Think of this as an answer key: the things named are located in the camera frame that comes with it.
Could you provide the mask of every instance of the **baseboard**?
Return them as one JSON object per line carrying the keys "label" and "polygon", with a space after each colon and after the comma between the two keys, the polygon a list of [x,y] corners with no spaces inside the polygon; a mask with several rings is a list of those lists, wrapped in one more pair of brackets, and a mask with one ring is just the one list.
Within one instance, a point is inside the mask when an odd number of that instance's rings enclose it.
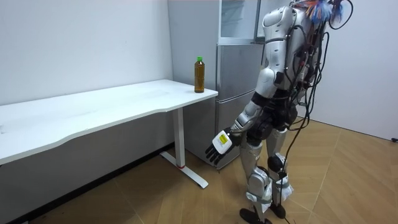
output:
{"label": "baseboard", "polygon": [[110,173],[108,173],[108,174],[106,174],[106,175],[104,175],[104,176],[102,176],[102,177],[100,177],[100,178],[98,178],[98,179],[96,179],[96,180],[94,180],[94,181],[82,186],[82,187],[79,187],[78,189],[76,189],[74,191],[71,191],[71,192],[67,193],[66,195],[61,196],[61,197],[53,200],[52,202],[49,202],[49,203],[47,203],[47,204],[45,204],[45,205],[43,205],[43,206],[41,206],[39,208],[36,208],[35,210],[33,210],[33,211],[29,212],[29,213],[26,213],[25,215],[23,215],[21,217],[18,217],[16,219],[14,219],[13,221],[8,222],[6,224],[21,224],[21,223],[24,223],[26,221],[33,220],[33,219],[35,219],[35,218],[37,218],[37,217],[39,217],[41,215],[44,215],[47,212],[57,208],[58,206],[69,202],[70,200],[76,198],[77,196],[80,196],[80,195],[86,193],[87,191],[89,191],[89,190],[91,190],[91,189],[93,189],[93,188],[95,188],[95,187],[97,187],[97,186],[99,186],[99,185],[101,185],[101,184],[103,184],[103,183],[105,183],[105,182],[117,177],[118,175],[120,175],[120,174],[122,174],[122,173],[124,173],[126,171],[131,170],[132,168],[138,166],[139,164],[142,164],[143,162],[148,161],[149,159],[152,159],[155,156],[158,156],[161,152],[164,152],[164,151],[166,151],[168,149],[171,149],[173,147],[174,147],[174,142],[170,143],[170,144],[168,144],[168,145],[166,145],[166,146],[164,146],[164,147],[162,147],[162,148],[160,148],[160,149],[158,149],[158,150],[156,150],[156,151],[154,151],[154,152],[152,152],[152,153],[150,153],[150,154],[148,154],[148,155],[146,155],[146,156],[144,156],[144,157],[142,157],[140,159],[137,159],[134,162],[131,162],[131,163],[129,163],[129,164],[127,164],[127,165],[125,165],[125,166],[123,166],[121,168],[118,168],[117,170],[114,170],[114,171],[112,171],[112,172],[110,172]]}

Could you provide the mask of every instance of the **wooden floor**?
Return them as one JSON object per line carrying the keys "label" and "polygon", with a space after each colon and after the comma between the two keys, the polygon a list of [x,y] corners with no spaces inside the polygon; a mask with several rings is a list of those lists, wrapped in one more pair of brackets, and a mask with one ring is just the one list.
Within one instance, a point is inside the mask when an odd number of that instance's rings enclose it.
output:
{"label": "wooden floor", "polygon": [[[187,152],[187,165],[209,182],[205,190],[158,156],[31,223],[245,223],[240,159],[219,173]],[[289,179],[295,190],[283,205],[291,224],[398,223],[398,144],[311,122],[290,152]]]}

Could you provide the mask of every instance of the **wire bundle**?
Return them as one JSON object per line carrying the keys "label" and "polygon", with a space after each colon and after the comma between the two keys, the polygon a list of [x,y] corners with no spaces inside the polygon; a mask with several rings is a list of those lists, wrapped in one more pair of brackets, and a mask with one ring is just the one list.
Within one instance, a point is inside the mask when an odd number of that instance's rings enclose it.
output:
{"label": "wire bundle", "polygon": [[[302,34],[304,35],[304,39],[305,39],[305,49],[312,49],[312,52],[308,52],[310,55],[314,55],[316,50],[318,49],[318,57],[316,60],[316,65],[315,65],[315,69],[314,69],[314,79],[313,79],[313,83],[312,85],[309,85],[308,88],[305,89],[305,115],[304,117],[300,120],[300,121],[296,121],[293,124],[297,124],[297,123],[301,123],[299,128],[295,128],[295,129],[290,129],[289,127],[289,131],[296,131],[296,134],[292,140],[292,142],[289,145],[289,148],[287,149],[286,152],[286,156],[285,156],[285,161],[283,164],[283,169],[282,172],[286,173],[286,161],[287,158],[289,156],[289,152],[294,144],[294,142],[296,141],[297,137],[299,136],[300,132],[302,129],[306,128],[310,122],[310,115],[313,111],[313,107],[314,107],[314,103],[315,103],[315,93],[317,92],[317,86],[320,83],[320,81],[322,80],[322,71],[325,68],[325,61],[326,61],[326,55],[327,55],[327,51],[328,51],[328,46],[329,46],[329,39],[330,39],[330,34],[329,32],[323,32],[326,28],[326,25],[329,23],[330,28],[332,28],[333,30],[338,30],[340,28],[342,28],[343,26],[346,25],[346,23],[351,19],[351,16],[353,15],[353,11],[354,11],[354,6],[353,3],[350,0],[347,0],[350,4],[351,4],[351,13],[349,15],[349,17],[347,18],[347,20],[343,23],[343,25],[341,25],[340,27],[333,27],[332,24],[336,23],[336,22],[341,22],[341,18],[343,15],[343,10],[342,10],[342,6],[341,6],[341,1],[342,0],[334,0],[334,1],[330,1],[330,3],[333,5],[333,8],[331,10],[331,14],[330,17],[328,19],[325,19],[326,17],[324,17],[326,14],[322,14],[322,12],[317,11],[318,10],[318,3],[320,1],[317,0],[306,0],[306,1],[301,1],[299,4],[302,4],[303,2],[309,3],[310,7],[308,7],[307,9],[307,15],[311,18],[311,20],[313,21],[314,24],[316,24],[316,22],[314,22],[314,17],[316,17],[317,19],[315,19],[317,22],[321,22],[321,24],[318,26],[318,33],[315,33],[315,35],[317,36],[318,40],[311,40],[312,43],[316,43],[313,46],[310,46],[311,43],[309,43],[309,39],[307,37],[307,34],[305,33],[305,30],[302,26],[300,25],[296,25],[293,26],[293,28],[291,28],[289,35],[291,35],[291,33],[293,32],[294,29],[300,29],[302,31]],[[322,60],[322,47],[323,47],[323,41],[324,38],[327,36],[327,40],[326,40],[326,46],[325,46],[325,54],[323,56],[323,60]],[[288,78],[289,82],[290,82],[290,88],[289,88],[289,96],[291,96],[289,104],[286,105],[287,108],[290,108],[293,105],[293,102],[295,101],[299,101],[300,99],[298,99],[298,92],[300,91],[300,89],[302,88],[302,86],[300,86],[297,89],[297,78],[299,76],[299,72],[303,69],[303,66],[305,66],[303,62],[303,56],[304,54],[302,54],[300,61],[299,61],[299,66],[297,69],[295,69],[293,67],[293,72],[294,72],[294,80],[291,80],[289,78],[289,76],[287,75],[287,71],[285,70],[285,76]],[[293,61],[293,66],[295,65],[295,59],[296,59],[296,55],[294,55],[294,61]],[[312,64],[313,63],[313,58],[309,58],[308,64]],[[280,194],[280,202],[282,203],[282,194]]]}

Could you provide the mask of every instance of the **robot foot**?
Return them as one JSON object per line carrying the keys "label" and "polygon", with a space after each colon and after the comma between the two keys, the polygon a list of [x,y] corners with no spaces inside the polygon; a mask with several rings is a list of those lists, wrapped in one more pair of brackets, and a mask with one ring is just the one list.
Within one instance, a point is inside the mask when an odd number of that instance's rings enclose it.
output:
{"label": "robot foot", "polygon": [[242,208],[239,211],[239,215],[244,221],[248,222],[249,224],[272,224],[272,222],[269,221],[268,219],[266,219],[266,222],[263,223],[262,221],[260,221],[259,217],[255,212],[252,212],[245,208]]}
{"label": "robot foot", "polygon": [[275,215],[278,218],[284,219],[286,217],[286,211],[281,204],[276,205],[276,204],[272,203],[269,208],[275,213]]}

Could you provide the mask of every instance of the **refrigerator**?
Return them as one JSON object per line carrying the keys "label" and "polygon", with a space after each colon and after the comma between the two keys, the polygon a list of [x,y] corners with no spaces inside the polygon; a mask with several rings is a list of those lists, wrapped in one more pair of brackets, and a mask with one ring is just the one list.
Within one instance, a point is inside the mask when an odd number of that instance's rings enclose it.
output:
{"label": "refrigerator", "polygon": [[[256,87],[264,48],[257,36],[260,10],[260,1],[250,0],[169,1],[174,80],[193,85],[194,64],[202,56],[205,88],[218,91],[215,99],[183,108],[185,149],[210,165],[205,150],[234,123]],[[236,147],[216,168],[238,156]]]}

